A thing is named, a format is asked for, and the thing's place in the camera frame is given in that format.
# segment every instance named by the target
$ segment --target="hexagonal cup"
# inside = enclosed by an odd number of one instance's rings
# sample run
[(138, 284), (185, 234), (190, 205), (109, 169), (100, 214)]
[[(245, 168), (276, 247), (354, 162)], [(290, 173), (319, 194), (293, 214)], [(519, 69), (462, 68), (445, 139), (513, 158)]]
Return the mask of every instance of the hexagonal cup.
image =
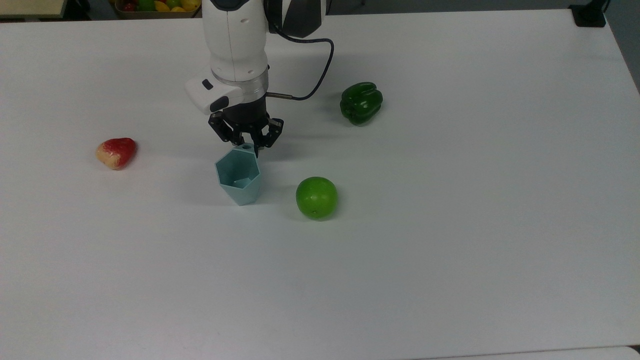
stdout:
[(216, 163), (218, 182), (236, 204), (251, 204), (258, 199), (260, 168), (253, 144), (234, 147)]

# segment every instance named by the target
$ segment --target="green apple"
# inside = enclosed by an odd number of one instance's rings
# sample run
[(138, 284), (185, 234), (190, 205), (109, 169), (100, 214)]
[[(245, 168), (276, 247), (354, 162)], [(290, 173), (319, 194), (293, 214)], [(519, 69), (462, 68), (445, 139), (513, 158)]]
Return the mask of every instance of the green apple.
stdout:
[(166, 5), (169, 6), (169, 9), (173, 9), (175, 7), (182, 7), (182, 3), (180, 0), (166, 0)]
[(319, 176), (302, 180), (296, 190), (296, 203), (300, 212), (319, 220), (331, 215), (338, 204), (338, 190), (335, 185)]

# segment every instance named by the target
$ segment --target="table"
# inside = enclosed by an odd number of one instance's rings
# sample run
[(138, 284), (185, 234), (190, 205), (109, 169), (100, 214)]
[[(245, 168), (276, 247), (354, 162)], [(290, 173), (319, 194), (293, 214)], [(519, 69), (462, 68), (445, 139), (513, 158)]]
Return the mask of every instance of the table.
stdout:
[(526, 352), (521, 354), (450, 357), (449, 360), (638, 360), (640, 355), (628, 347)]
[[(196, 19), (0, 24), (0, 353), (391, 360), (640, 343), (640, 97), (570, 11), (328, 17), (238, 207)], [(270, 90), (325, 45), (268, 36)], [(348, 85), (381, 112), (353, 127)], [(93, 155), (129, 136), (114, 172)], [(325, 222), (294, 191), (339, 189)]]
[(2, 18), (60, 18), (67, 0), (0, 0)]

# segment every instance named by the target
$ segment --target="black cable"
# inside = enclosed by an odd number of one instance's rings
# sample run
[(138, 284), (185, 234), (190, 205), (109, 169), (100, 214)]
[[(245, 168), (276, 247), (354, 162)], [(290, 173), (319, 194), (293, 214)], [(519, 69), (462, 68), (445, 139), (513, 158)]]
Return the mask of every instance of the black cable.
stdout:
[(308, 98), (312, 97), (315, 93), (316, 90), (318, 90), (318, 88), (320, 87), (320, 84), (322, 84), (322, 80), (324, 80), (324, 76), (326, 75), (327, 70), (329, 70), (329, 65), (331, 65), (331, 59), (333, 59), (333, 41), (331, 41), (331, 39), (329, 38), (316, 38), (316, 39), (298, 39), (298, 38), (292, 38), (289, 35), (286, 35), (285, 33), (283, 33), (282, 31), (280, 31), (280, 29), (278, 29), (277, 26), (275, 26), (275, 24), (273, 24), (271, 22), (271, 20), (269, 20), (269, 18), (267, 18), (267, 21), (269, 22), (269, 25), (271, 25), (271, 27), (273, 28), (273, 30), (280, 35), (281, 37), (283, 37), (284, 39), (291, 41), (291, 42), (297, 42), (299, 44), (314, 44), (314, 43), (318, 43), (318, 42), (328, 42), (329, 45), (331, 45), (331, 52), (329, 53), (329, 58), (326, 61), (326, 65), (324, 66), (324, 71), (322, 72), (322, 75), (320, 76), (320, 80), (318, 80), (316, 87), (311, 90), (311, 92), (307, 95), (307, 96), (303, 96), (303, 97), (296, 97), (293, 95), (287, 95), (287, 94), (279, 94), (279, 93), (273, 93), (273, 92), (268, 92), (267, 96), (270, 97), (278, 97), (281, 99), (290, 99), (290, 100), (297, 100), (297, 101), (302, 101), (302, 100), (307, 100)]

